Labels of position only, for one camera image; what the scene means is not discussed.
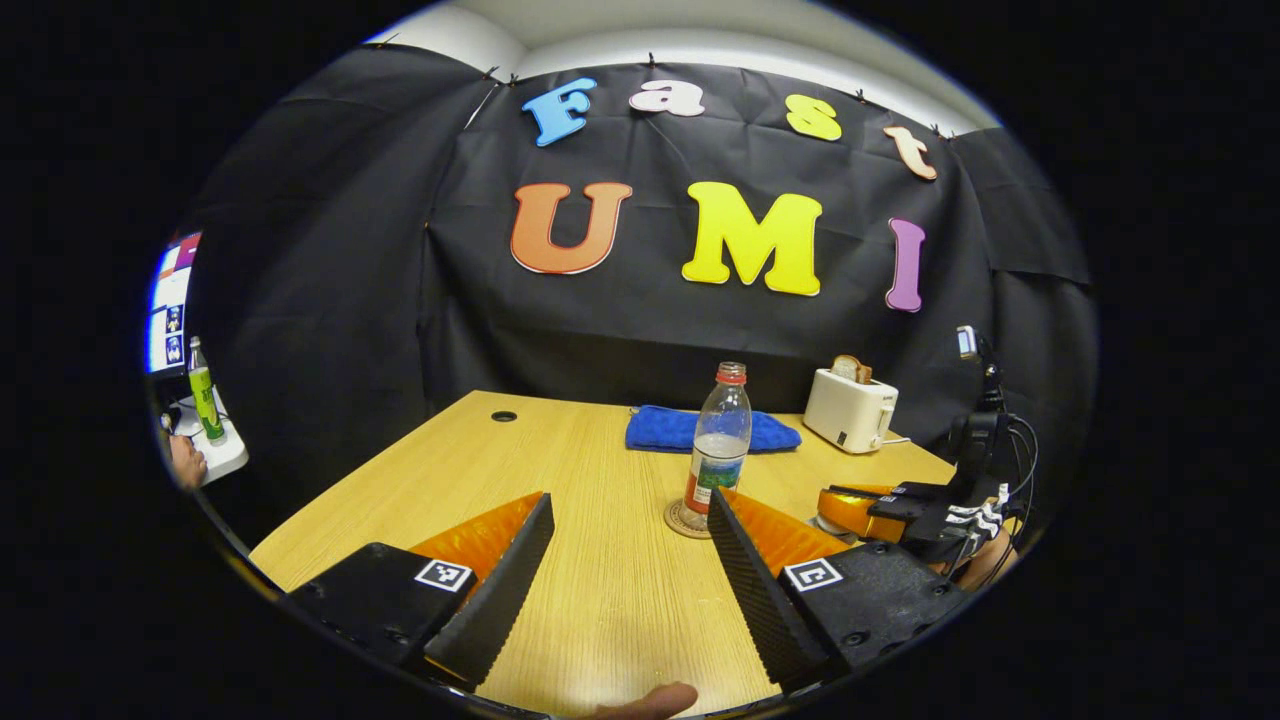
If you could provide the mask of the white toaster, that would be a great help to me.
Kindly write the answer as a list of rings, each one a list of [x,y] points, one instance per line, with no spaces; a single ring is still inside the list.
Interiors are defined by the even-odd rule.
[[[890,436],[899,389],[882,383],[858,383],[829,369],[814,373],[803,424],[846,454],[870,454]]]

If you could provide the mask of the computer monitor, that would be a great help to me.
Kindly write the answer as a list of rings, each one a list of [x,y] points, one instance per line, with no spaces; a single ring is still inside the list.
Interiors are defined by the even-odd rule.
[[[202,231],[178,234],[164,249],[151,282],[145,336],[148,375],[170,377],[189,364],[186,310]]]

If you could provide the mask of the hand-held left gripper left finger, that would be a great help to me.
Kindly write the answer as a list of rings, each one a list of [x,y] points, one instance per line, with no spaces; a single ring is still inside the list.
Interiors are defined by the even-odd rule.
[[[552,496],[534,492],[410,550],[367,543],[288,598],[369,656],[472,692],[506,646],[554,530]]]

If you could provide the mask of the white side table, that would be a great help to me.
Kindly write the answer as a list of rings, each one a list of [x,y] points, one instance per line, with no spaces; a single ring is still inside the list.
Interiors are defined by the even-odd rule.
[[[233,471],[239,470],[250,460],[250,452],[241,438],[234,421],[227,411],[219,388],[215,387],[212,393],[215,407],[225,432],[224,439],[219,445],[207,439],[197,407],[195,406],[193,396],[172,402],[165,407],[170,415],[175,416],[175,420],[172,423],[172,429],[178,436],[189,437],[195,448],[205,456],[207,470],[201,486],[207,486]]]

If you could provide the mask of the blue towel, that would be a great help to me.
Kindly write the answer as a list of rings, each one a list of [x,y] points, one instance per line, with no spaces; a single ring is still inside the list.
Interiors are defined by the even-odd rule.
[[[700,414],[655,405],[631,409],[625,432],[625,445],[631,450],[664,454],[690,454]],[[803,437],[792,427],[777,418],[751,413],[751,438],[749,454],[780,454],[794,451]]]

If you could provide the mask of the clear plastic water bottle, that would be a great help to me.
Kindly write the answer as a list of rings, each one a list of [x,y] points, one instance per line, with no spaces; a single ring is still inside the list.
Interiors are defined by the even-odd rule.
[[[746,383],[742,363],[721,363],[716,387],[700,409],[684,496],[685,503],[698,512],[708,515],[714,491],[732,489],[740,480],[753,432]]]

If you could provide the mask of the round brown coaster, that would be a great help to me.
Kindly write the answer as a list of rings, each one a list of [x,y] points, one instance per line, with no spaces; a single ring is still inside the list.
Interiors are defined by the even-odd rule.
[[[663,510],[662,519],[677,534],[699,541],[709,541],[708,515],[690,509],[684,498],[673,498]]]

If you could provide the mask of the green bottle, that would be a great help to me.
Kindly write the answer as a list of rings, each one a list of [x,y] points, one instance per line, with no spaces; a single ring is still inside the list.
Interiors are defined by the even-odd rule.
[[[227,441],[227,429],[218,410],[212,373],[198,336],[189,338],[187,377],[205,438],[211,446],[223,445]]]

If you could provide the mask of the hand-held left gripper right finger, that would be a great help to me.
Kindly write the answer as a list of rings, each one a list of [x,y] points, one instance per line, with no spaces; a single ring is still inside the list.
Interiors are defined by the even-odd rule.
[[[861,676],[970,596],[900,546],[850,546],[736,491],[718,488],[708,528],[756,653],[790,694]]]

